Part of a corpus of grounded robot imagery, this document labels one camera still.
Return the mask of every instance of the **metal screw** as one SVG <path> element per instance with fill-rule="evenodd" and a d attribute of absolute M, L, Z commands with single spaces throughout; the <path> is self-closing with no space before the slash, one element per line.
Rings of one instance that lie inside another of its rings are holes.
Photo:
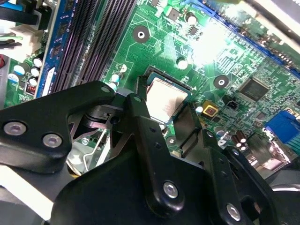
<path fill-rule="evenodd" d="M 57 148 L 62 143 L 62 138 L 56 134 L 48 134 L 43 137 L 43 143 L 50 148 Z"/>
<path fill-rule="evenodd" d="M 178 190 L 174 184 L 171 182 L 164 183 L 164 192 L 170 198 L 177 198 L 178 197 Z"/>
<path fill-rule="evenodd" d="M 210 131 L 206 131 L 206 133 L 209 137 L 214 137 L 214 135 Z"/>
<path fill-rule="evenodd" d="M 137 96 L 135 96 L 134 99 L 135 99 L 135 101 L 138 101 L 138 102 L 141 102 L 141 101 L 142 101 L 142 100 L 141 100 L 139 97 L 137 97 Z"/>
<path fill-rule="evenodd" d="M 8 135 L 18 136 L 25 133 L 26 126 L 20 122 L 9 122 L 3 128 L 4 132 Z"/>
<path fill-rule="evenodd" d="M 102 90 L 102 91 L 104 91 L 104 92 L 106 92 L 106 93 L 108 93 L 108 92 L 109 92 L 109 89 L 108 89 L 108 88 L 106 88 L 106 87 L 102 87 L 102 88 L 101 88 L 101 90 Z"/>
<path fill-rule="evenodd" d="M 86 137 L 84 137 L 83 139 L 81 139 L 81 143 L 82 143 L 83 145 L 88 145 L 88 144 L 90 143 L 90 140 L 87 139 Z"/>
<path fill-rule="evenodd" d="M 227 208 L 227 212 L 234 220 L 240 221 L 240 213 L 234 205 L 228 203 L 226 205 L 226 208 Z"/>
<path fill-rule="evenodd" d="M 239 155 L 239 152 L 236 149 L 232 149 L 232 151 L 234 152 L 235 155 Z"/>

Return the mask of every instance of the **black mounting hole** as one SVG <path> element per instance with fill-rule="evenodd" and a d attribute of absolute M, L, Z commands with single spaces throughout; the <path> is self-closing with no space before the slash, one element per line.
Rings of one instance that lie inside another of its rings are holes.
<path fill-rule="evenodd" d="M 156 129 L 155 129 L 155 128 L 153 128 L 153 127 L 150 127 L 149 129 L 150 129 L 150 131 L 151 131 L 151 132 L 153 132 L 153 133 L 155 133 L 155 132 L 156 132 Z"/>
<path fill-rule="evenodd" d="M 227 175 L 224 171 L 221 171 L 221 174 L 222 174 L 222 176 L 225 177 L 225 178 L 228 177 L 228 175 Z"/>
<path fill-rule="evenodd" d="M 201 161 L 201 162 L 199 163 L 199 165 L 202 166 L 202 167 L 204 167 L 204 161 Z"/>
<path fill-rule="evenodd" d="M 113 117 L 111 118 L 111 120 L 110 120 L 110 123 L 115 125 L 115 124 L 119 123 L 120 120 L 121 120 L 121 119 L 120 119 L 119 117 L 113 116 Z"/>
<path fill-rule="evenodd" d="M 154 146 L 155 146 L 155 148 L 157 148 L 157 149 L 161 149 L 160 143 L 157 143 L 157 142 L 156 142 L 156 143 L 154 144 Z"/>

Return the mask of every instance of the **green circuit board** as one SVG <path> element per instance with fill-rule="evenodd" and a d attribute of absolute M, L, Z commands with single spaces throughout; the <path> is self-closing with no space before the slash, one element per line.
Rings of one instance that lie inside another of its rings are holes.
<path fill-rule="evenodd" d="M 127 70 L 122 74 L 119 87 L 134 90 L 137 77 L 143 75 L 149 65 L 153 66 L 191 87 L 191 102 L 209 100 L 217 105 L 217 122 L 214 118 L 200 116 L 199 119 L 211 131 L 222 126 L 228 132 L 227 141 L 239 129 L 246 135 L 262 133 L 264 124 L 287 107 L 298 115 L 300 80 L 215 19 L 189 5 L 180 6 L 179 2 L 161 0 L 154 6 L 151 0 L 138 1 L 104 82 L 110 83 L 111 76 L 125 65 Z M 170 9 L 179 12 L 178 19 L 167 16 Z M 186 12 L 197 17 L 197 24 L 193 25 L 197 32 L 193 35 L 192 26 L 184 20 Z M 145 43 L 138 43 L 134 38 L 137 26 L 149 31 L 150 37 Z M 180 57 L 188 60 L 184 70 L 177 67 Z M 214 80 L 221 75 L 229 78 L 229 84 L 217 89 Z M 267 87 L 267 92 L 256 102 L 239 94 L 250 78 Z M 222 101 L 224 95 L 236 98 L 238 108 L 226 106 Z M 173 135 L 169 130 L 166 138 Z"/>

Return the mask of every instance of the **integrated circuit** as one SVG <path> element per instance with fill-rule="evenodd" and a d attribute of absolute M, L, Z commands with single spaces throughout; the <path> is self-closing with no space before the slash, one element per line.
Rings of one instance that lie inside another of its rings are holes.
<path fill-rule="evenodd" d="M 247 80 L 239 89 L 242 97 L 253 102 L 259 101 L 268 91 L 269 87 L 255 78 Z"/>

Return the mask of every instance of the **wire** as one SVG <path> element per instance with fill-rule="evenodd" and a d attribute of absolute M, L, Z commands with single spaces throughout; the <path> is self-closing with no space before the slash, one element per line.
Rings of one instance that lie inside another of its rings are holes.
<path fill-rule="evenodd" d="M 22 40 L 22 37 L 18 37 L 18 36 L 0 36 L 0 41 L 5 41 L 5 40 Z"/>
<path fill-rule="evenodd" d="M 84 167 L 85 167 L 86 171 L 89 171 L 88 165 L 87 165 L 87 163 L 86 163 L 86 157 L 87 157 L 87 156 L 92 156 L 92 155 L 94 155 L 94 153 L 95 153 L 95 151 L 96 151 L 98 145 L 100 144 L 101 140 L 103 139 L 105 133 L 106 133 L 106 129 L 103 130 L 103 132 L 102 132 L 101 136 L 99 137 L 99 140 L 97 141 L 96 146 L 94 147 L 93 151 L 92 151 L 91 153 L 85 154 L 85 155 L 83 156 L 83 163 L 84 163 Z"/>

